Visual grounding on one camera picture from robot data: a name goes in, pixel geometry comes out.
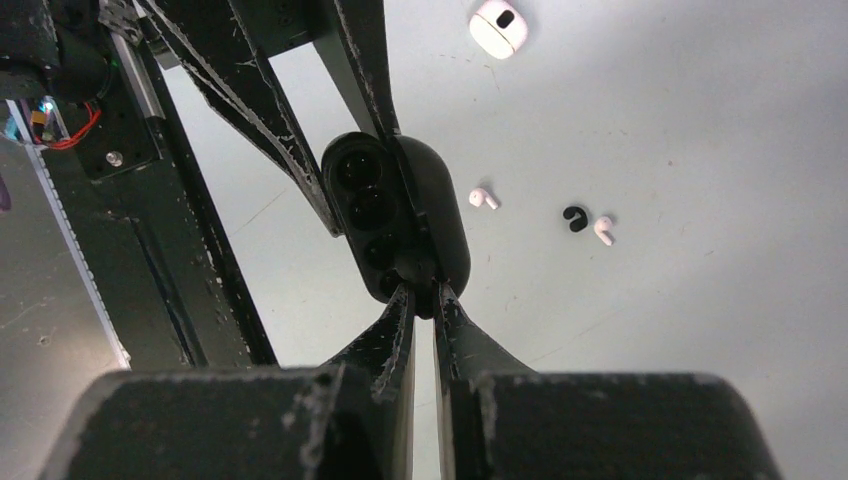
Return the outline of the black earbud charging case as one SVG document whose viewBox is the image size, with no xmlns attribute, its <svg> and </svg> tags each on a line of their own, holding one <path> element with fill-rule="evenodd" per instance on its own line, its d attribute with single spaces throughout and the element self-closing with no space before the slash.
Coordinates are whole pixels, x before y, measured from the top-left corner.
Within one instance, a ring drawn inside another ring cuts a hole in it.
<svg viewBox="0 0 848 480">
<path fill-rule="evenodd" d="M 363 282 L 386 303 L 398 286 L 415 314 L 434 315 L 437 287 L 465 290 L 471 255 L 449 169 L 424 142 L 363 132 L 334 139 L 322 157 L 324 185 Z"/>
</svg>

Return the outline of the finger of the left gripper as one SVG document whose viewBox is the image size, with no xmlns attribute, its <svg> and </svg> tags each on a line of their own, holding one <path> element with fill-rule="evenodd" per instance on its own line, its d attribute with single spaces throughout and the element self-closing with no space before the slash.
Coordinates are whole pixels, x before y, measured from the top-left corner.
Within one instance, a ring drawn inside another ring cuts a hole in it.
<svg viewBox="0 0 848 480">
<path fill-rule="evenodd" d="M 359 129 L 381 139 L 400 134 L 384 3 L 315 2 L 314 47 Z"/>
<path fill-rule="evenodd" d="M 207 103 L 296 184 L 330 235 L 342 234 L 320 170 L 241 1 L 142 1 Z"/>
</svg>

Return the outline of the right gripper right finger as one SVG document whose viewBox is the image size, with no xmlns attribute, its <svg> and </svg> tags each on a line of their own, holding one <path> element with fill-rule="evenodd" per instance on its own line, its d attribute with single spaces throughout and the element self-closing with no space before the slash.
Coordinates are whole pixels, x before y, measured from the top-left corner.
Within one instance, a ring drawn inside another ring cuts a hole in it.
<svg viewBox="0 0 848 480">
<path fill-rule="evenodd" d="M 692 373 L 542 373 L 434 289 L 446 479 L 778 479 L 745 399 Z"/>
</svg>

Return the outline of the black earbud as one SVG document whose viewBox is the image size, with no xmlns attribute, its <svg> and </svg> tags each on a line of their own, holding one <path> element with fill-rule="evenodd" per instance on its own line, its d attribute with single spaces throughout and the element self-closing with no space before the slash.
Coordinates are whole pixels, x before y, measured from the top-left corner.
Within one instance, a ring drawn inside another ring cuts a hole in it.
<svg viewBox="0 0 848 480">
<path fill-rule="evenodd" d="M 589 223 L 589 217 L 586 210 L 577 205 L 566 207 L 562 212 L 562 216 L 567 222 L 568 228 L 572 233 L 579 233 L 583 231 L 587 228 Z"/>
</svg>

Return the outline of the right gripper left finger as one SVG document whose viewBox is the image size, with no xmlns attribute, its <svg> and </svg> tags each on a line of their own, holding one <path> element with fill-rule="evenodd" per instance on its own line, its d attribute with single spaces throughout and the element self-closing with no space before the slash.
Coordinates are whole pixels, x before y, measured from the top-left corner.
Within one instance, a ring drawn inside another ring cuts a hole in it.
<svg viewBox="0 0 848 480">
<path fill-rule="evenodd" d="M 405 479 L 416 299 L 317 367 L 115 371 L 77 400 L 44 479 Z"/>
</svg>

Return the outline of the white earbud charging case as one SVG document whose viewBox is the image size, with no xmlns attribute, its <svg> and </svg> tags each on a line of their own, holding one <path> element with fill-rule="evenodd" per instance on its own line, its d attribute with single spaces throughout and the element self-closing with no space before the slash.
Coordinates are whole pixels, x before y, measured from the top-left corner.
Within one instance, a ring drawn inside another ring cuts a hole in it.
<svg viewBox="0 0 848 480">
<path fill-rule="evenodd" d="M 501 0 L 484 1 L 471 16 L 468 29 L 473 40 L 497 60 L 513 56 L 529 36 L 524 17 Z"/>
</svg>

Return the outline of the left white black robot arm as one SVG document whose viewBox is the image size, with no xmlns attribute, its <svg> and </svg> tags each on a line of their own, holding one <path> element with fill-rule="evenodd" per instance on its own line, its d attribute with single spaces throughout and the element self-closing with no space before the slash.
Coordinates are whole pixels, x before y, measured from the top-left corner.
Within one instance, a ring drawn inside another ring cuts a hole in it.
<svg viewBox="0 0 848 480">
<path fill-rule="evenodd" d="M 360 130 L 400 132 L 380 1 L 5 1 L 1 93 L 104 101 L 133 83 L 148 118 L 164 99 L 146 61 L 161 42 L 207 103 L 298 186 L 333 236 L 342 229 L 269 60 L 312 44 Z"/>
</svg>

